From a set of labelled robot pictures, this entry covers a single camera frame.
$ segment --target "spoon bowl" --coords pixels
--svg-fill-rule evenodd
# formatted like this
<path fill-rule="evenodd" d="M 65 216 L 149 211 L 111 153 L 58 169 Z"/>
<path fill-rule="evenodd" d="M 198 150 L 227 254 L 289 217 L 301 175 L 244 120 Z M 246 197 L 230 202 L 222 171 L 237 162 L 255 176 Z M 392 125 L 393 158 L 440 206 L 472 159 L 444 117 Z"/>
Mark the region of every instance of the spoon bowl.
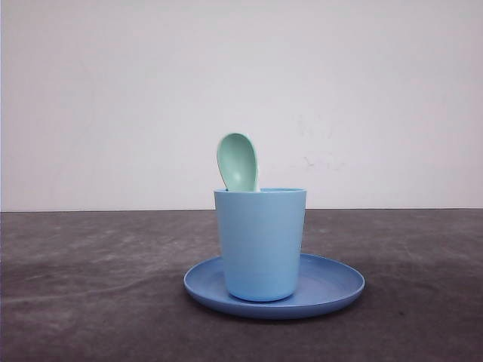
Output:
<path fill-rule="evenodd" d="M 257 190 L 257 155 L 244 134 L 227 134 L 218 145 L 217 161 L 228 191 Z"/>

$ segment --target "white backdrop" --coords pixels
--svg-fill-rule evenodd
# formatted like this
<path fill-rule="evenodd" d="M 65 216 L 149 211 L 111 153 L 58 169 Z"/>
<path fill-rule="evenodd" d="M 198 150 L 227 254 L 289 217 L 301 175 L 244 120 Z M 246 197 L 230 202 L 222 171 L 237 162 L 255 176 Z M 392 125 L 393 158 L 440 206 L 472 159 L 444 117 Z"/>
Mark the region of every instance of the white backdrop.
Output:
<path fill-rule="evenodd" d="M 2 209 L 483 207 L 483 2 L 2 2 Z"/>

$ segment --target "table surface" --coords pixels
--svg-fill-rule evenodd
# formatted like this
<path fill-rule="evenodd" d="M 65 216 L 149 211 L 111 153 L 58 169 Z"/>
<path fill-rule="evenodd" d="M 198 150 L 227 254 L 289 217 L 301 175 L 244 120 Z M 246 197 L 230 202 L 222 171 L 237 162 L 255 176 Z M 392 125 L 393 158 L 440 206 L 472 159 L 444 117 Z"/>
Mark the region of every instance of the table surface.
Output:
<path fill-rule="evenodd" d="M 361 297 L 258 321 L 183 288 L 219 254 L 214 211 L 3 213 L 2 360 L 483 360 L 483 210 L 308 210 L 303 252 Z"/>

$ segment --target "plate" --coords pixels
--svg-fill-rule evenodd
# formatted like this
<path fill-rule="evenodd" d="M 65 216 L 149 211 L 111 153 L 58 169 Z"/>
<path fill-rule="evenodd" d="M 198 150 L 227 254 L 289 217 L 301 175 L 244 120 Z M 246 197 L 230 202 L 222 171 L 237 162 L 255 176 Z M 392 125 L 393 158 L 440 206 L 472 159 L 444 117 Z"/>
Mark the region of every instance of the plate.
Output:
<path fill-rule="evenodd" d="M 236 298 L 225 288 L 220 256 L 193 266 L 184 276 L 189 295 L 215 311 L 247 318 L 296 319 L 337 311 L 362 293 L 364 277 L 336 260 L 300 254 L 297 290 L 274 302 L 249 302 Z"/>

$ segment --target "cup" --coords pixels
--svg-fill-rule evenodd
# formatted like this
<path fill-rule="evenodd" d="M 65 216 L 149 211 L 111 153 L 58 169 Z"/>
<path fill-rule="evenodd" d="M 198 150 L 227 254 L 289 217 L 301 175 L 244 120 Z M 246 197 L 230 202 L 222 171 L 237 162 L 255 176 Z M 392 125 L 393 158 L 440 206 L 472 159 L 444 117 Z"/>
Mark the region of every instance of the cup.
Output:
<path fill-rule="evenodd" d="M 226 289 L 268 302 L 297 288 L 306 190 L 215 190 Z"/>

